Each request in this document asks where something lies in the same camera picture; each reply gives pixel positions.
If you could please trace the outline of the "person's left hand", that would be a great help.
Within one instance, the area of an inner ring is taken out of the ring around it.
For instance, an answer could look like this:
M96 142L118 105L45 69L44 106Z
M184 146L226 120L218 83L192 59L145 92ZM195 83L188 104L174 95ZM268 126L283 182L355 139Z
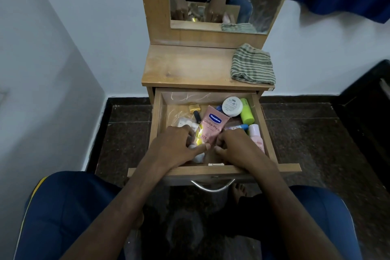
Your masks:
M142 161L166 174L198 154L188 148L194 137L195 132L188 125L169 126L153 139Z

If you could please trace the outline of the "white cotton wad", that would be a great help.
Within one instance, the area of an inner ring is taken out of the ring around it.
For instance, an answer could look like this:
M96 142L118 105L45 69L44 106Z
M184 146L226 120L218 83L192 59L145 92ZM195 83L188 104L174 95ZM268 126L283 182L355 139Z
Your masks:
M188 146L188 148L197 148L197 147L199 147L199 145L190 144ZM202 154L196 155L191 161L197 164L201 164L203 163L204 157L205 157L205 153L203 152Z

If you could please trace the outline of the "pink lotion tube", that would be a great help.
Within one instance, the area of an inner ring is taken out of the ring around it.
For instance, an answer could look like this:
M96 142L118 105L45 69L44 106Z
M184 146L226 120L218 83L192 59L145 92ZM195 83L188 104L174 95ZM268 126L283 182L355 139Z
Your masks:
M230 117L209 105L202 117L203 142L214 146Z

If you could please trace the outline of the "striped green cloth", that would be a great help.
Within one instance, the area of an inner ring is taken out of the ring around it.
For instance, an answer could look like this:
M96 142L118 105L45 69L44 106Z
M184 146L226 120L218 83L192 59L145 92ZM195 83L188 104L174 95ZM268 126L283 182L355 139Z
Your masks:
M232 56L231 78L248 84L275 85L270 53L245 43Z

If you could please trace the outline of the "person's left forearm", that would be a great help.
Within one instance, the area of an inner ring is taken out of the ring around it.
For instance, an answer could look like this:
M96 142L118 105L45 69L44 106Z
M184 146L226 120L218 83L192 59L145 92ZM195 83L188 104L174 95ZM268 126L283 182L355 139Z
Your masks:
M174 160L144 158L129 182L60 260L117 260L150 193L176 167Z

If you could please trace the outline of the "wooden dressing table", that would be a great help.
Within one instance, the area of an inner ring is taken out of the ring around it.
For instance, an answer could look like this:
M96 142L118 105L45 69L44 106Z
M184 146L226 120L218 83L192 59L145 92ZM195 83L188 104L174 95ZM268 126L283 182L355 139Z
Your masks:
M141 82L152 103L156 89L165 87L252 90L258 97L264 91L275 89L276 84L248 84L233 80L230 74L232 56L237 48L248 43L262 49L270 31L267 35L257 35L173 29L169 0L143 2L150 46Z

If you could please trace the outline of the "blue shorts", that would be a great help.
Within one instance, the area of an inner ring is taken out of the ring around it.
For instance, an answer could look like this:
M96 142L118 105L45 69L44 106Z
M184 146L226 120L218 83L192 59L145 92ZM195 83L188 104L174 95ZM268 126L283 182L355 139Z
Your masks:
M94 174L63 171L37 186L26 204L16 260L59 260L121 188ZM352 216L326 188L293 185L290 190L345 260L362 260ZM289 260L264 194L229 199L207 220L210 234L244 236L261 242L263 260Z

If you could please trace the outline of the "dark wooden furniture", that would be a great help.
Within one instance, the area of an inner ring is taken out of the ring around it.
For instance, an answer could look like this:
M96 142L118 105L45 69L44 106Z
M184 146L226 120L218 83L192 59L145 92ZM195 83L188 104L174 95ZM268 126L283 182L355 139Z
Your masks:
M390 60L382 60L331 105L390 193Z

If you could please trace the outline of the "person's right forearm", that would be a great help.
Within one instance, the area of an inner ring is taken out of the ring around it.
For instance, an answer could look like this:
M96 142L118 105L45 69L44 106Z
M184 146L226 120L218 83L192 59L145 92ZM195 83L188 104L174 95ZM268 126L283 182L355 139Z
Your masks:
M246 168L255 177L271 206L290 260L343 260L287 186L274 162L256 160Z

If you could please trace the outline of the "person's right foot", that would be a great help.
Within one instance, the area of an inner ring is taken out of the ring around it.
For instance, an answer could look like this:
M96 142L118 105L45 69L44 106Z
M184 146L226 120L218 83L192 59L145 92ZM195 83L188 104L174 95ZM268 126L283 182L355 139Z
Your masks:
M244 184L233 183L229 187L229 201L234 205L239 203L241 198L247 197L247 191Z

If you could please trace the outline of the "black and gold nail polish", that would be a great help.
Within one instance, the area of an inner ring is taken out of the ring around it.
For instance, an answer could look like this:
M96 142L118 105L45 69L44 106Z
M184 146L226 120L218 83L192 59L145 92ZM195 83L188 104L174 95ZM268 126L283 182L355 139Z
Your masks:
M201 108L198 104L191 104L189 105L189 111L194 116L196 123L200 124L202 121L202 118L200 116Z

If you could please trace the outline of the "pink bottle with white cap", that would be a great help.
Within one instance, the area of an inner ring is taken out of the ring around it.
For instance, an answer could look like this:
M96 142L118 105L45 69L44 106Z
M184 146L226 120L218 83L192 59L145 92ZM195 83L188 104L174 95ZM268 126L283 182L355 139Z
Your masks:
M265 153L264 141L261 137L260 128L257 124L251 124L248 126L248 134L251 140Z

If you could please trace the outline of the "wooden drawer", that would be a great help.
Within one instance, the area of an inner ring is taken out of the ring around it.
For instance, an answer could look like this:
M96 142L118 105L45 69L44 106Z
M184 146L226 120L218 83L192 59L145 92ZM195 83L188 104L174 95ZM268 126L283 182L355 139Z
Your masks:
M179 117L194 119L189 111L189 105L199 104L201 107L200 114L203 116L209 105L213 107L221 105L230 96L248 100L255 124L259 125L261 137L264 140L265 153L277 164L280 174L286 177L291 174L300 173L302 171L300 164L280 164L278 162L259 97L254 91L157 88L154 95L149 144L160 133L164 132L167 127L173 126ZM182 166L169 171L161 180L161 183L168 186L194 186L190 182L193 180L206 188L217 189L232 179L236 179L234 183L245 184L256 182L247 171L227 162L224 162L224 166L208 166L208 163L220 163L215 161L215 153L210 151L206 154L203 163L197 164L188 161Z

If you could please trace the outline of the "person's right hand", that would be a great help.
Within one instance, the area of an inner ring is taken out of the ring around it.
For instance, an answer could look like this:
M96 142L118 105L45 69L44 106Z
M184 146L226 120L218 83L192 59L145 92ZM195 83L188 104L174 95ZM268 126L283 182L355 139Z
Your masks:
M228 149L229 163L249 173L267 171L275 165L242 129L223 131L216 146Z

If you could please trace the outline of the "yellow blister pack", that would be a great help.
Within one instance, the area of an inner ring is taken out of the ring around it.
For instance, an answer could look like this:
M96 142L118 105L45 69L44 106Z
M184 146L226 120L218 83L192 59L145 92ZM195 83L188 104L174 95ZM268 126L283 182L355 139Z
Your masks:
M203 142L203 126L200 123L197 130L195 131L195 137L194 137L193 144L196 146L199 146L199 145L202 145L203 143L204 143Z

